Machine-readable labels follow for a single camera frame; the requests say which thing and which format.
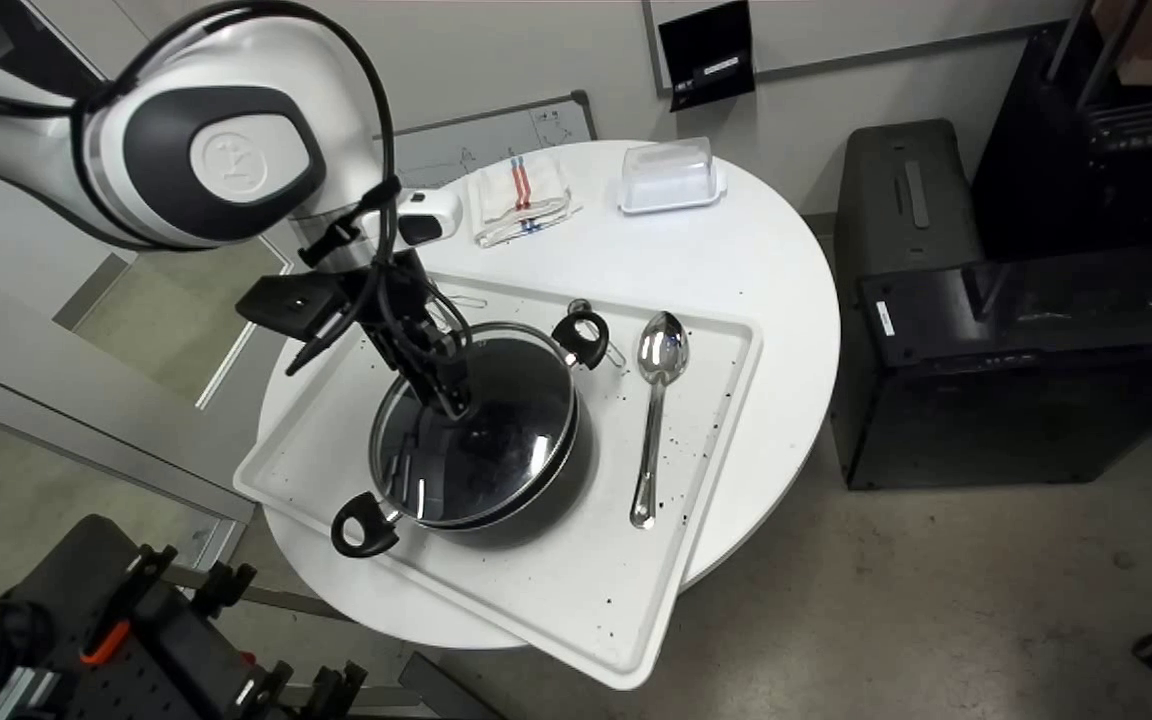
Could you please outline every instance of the small white container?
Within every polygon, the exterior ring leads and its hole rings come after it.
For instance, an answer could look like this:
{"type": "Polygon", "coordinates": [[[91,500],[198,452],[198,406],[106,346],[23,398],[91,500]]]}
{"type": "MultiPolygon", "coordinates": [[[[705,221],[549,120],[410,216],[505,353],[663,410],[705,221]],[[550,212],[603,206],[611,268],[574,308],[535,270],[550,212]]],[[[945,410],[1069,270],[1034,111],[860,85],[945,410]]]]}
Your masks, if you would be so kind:
{"type": "Polygon", "coordinates": [[[622,150],[617,206],[622,216],[708,206],[728,192],[708,135],[622,150]]]}

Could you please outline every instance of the white tray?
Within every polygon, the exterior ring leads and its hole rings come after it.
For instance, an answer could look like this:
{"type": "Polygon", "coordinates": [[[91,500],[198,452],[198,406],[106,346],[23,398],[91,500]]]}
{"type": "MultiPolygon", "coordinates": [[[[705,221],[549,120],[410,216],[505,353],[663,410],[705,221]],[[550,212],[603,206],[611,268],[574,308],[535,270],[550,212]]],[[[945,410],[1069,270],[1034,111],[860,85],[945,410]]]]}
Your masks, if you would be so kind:
{"type": "MultiPolygon", "coordinates": [[[[566,295],[465,279],[439,279],[439,286],[470,323],[523,318],[549,333],[566,311],[566,295]]],[[[596,371],[574,369],[596,457],[571,508],[549,530],[511,548],[476,548],[405,519],[398,544],[369,564],[436,591],[598,685],[638,687],[651,674],[699,541],[733,419],[760,356],[760,333],[676,311],[690,336],[690,363],[663,398],[654,523],[633,529],[629,500],[646,410],[646,384],[637,375],[633,346],[654,308],[598,299],[590,308],[611,329],[611,353],[596,371]]],[[[387,384],[390,371],[361,333],[339,338],[304,384],[304,397],[248,452],[234,487],[328,541],[337,508],[370,487],[369,426],[387,384]]]]}

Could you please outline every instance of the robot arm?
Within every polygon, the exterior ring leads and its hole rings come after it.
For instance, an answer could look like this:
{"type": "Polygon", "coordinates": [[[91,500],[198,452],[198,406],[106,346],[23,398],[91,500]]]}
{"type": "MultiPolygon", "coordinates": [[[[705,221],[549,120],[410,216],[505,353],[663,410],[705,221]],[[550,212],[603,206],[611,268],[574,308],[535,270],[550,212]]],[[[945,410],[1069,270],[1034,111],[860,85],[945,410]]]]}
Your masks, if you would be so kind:
{"type": "Polygon", "coordinates": [[[346,30],[299,4],[220,4],[168,29],[95,98],[0,71],[0,180],[125,247],[225,247],[296,221],[313,240],[390,173],[387,108],[346,30]]]}

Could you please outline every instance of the round white table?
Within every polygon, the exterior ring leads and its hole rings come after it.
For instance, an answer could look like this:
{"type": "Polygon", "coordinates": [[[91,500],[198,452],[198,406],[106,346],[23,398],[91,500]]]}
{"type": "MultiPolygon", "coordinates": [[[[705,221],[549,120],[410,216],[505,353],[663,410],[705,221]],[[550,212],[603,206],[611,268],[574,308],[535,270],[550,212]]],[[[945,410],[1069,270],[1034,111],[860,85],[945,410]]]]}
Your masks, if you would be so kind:
{"type": "MultiPolygon", "coordinates": [[[[736,414],[710,508],[688,585],[728,560],[797,478],[822,422],[840,361],[840,311],[833,270],[806,222],[763,180],[714,161],[728,197],[710,206],[618,216],[618,161],[637,143],[550,147],[578,212],[535,236],[476,247],[467,236],[420,247],[436,274],[535,286],[554,295],[603,295],[637,308],[710,308],[763,333],[763,353],[736,414]]],[[[299,375],[285,375],[296,344],[264,388],[261,435],[296,398],[299,375]]],[[[517,637],[428,597],[369,560],[342,560],[288,515],[264,513],[299,581],[342,614],[428,647],[519,647],[517,637]]]]}

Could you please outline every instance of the spoon handle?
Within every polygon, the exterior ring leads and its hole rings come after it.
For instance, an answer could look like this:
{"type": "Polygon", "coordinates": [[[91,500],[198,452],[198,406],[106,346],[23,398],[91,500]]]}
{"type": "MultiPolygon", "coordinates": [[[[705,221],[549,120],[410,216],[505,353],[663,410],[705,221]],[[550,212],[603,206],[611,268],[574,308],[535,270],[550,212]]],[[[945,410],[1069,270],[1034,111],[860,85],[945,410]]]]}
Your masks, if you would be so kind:
{"type": "Polygon", "coordinates": [[[633,487],[629,519],[646,529],[654,519],[654,457],[661,457],[663,384],[651,384],[638,478],[633,487]]]}

